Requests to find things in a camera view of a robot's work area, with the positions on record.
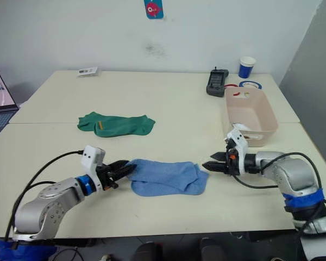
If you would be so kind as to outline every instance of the gray wall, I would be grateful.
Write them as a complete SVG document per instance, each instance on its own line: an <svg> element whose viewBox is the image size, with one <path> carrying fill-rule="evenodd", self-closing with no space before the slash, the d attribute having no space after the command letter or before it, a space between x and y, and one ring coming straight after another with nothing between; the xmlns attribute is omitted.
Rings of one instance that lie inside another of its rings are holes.
<svg viewBox="0 0 326 261"><path fill-rule="evenodd" d="M283 78L321 0L163 0L149 20L143 0L0 0L0 72L20 102L53 71L254 72Z"/></svg>
<svg viewBox="0 0 326 261"><path fill-rule="evenodd" d="M280 87L326 160L326 0Z"/></svg>

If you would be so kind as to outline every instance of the green sock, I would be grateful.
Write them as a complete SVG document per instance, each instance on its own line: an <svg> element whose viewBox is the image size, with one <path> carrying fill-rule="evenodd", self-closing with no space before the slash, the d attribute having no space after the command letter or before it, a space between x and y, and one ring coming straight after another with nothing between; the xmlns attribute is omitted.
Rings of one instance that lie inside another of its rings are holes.
<svg viewBox="0 0 326 261"><path fill-rule="evenodd" d="M94 131L100 137L115 137L128 134L147 135L155 121L146 115L140 117L104 116L95 112L78 118L81 131Z"/></svg>

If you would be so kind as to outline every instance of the floor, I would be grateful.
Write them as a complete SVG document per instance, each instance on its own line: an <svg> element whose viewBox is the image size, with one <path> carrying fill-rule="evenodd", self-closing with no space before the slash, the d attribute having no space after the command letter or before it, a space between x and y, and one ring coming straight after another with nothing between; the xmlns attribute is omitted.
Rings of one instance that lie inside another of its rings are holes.
<svg viewBox="0 0 326 261"><path fill-rule="evenodd" d="M296 239L292 231L289 234L274 238L250 242L245 235L231 233L208 234L177 234L153 235L144 237L121 237L93 239L93 246L80 247L78 250L85 261L99 261L104 254L110 254L114 260L129 261L135 250L143 243L153 241L163 248L164 260L169 261L197 261L198 241L203 237L210 237L220 244L232 261L269 261L272 257L280 257L285 261L296 259ZM74 252L66 251L55 261L69 261Z"/></svg>

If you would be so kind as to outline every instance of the paper cup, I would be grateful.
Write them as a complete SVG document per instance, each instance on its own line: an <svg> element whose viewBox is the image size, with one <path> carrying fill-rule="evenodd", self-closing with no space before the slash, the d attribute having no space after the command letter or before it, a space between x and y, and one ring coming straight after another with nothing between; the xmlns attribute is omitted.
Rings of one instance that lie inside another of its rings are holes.
<svg viewBox="0 0 326 261"><path fill-rule="evenodd" d="M252 68L254 67L256 60L249 56L240 58L240 67L238 76L240 78L249 78Z"/></svg>

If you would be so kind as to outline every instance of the roll of blue tape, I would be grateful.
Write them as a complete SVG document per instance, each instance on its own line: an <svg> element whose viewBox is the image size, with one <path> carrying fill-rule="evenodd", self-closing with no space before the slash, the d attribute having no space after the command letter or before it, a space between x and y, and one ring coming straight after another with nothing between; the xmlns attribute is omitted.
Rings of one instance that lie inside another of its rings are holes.
<svg viewBox="0 0 326 261"><path fill-rule="evenodd" d="M240 82L239 87L247 87L247 85L256 87L259 90L262 89L262 85L261 84L259 84L257 82L253 82L252 80L244 80L244 81Z"/></svg>

